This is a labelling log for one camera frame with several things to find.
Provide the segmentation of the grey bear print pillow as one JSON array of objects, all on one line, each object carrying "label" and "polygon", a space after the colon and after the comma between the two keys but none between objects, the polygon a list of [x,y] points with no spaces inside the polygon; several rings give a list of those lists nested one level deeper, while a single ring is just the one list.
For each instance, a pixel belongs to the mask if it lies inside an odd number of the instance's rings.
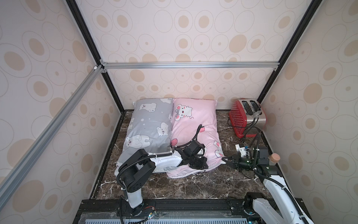
[{"label": "grey bear print pillow", "polygon": [[119,174],[119,167],[139,149],[148,153],[171,150],[173,101],[173,98],[136,101],[114,175]]}]

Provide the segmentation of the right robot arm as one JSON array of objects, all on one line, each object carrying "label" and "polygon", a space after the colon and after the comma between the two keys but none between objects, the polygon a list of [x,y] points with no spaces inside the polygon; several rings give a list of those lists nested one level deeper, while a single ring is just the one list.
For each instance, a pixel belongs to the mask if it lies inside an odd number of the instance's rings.
[{"label": "right robot arm", "polygon": [[253,171],[273,197],[275,209],[260,192],[249,192],[242,209],[249,216],[258,215],[267,224],[312,224],[313,221],[301,208],[285,184],[282,172],[270,160],[265,146],[249,149],[239,147],[233,156],[223,157],[229,167],[238,171]]}]

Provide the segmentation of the pink cartoon print pillow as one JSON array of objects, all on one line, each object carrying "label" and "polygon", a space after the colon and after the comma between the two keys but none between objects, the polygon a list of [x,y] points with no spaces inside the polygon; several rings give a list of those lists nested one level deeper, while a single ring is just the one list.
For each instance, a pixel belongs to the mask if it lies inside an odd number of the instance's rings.
[{"label": "pink cartoon print pillow", "polygon": [[176,98],[172,113],[172,146],[189,142],[197,132],[198,142],[205,145],[204,156],[211,171],[221,164],[224,153],[217,132],[216,100]]}]

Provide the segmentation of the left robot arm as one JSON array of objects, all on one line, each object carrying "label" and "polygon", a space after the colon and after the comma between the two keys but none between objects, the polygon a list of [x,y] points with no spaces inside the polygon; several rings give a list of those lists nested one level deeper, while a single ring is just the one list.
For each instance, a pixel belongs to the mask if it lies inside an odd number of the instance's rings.
[{"label": "left robot arm", "polygon": [[205,145],[198,142],[198,134],[204,129],[200,124],[195,136],[180,146],[175,146],[166,153],[148,153],[143,148],[135,152],[118,169],[117,183],[124,192],[124,197],[130,208],[143,206],[141,188],[152,173],[168,172],[170,168],[187,165],[194,170],[208,169],[207,158],[204,156]]}]

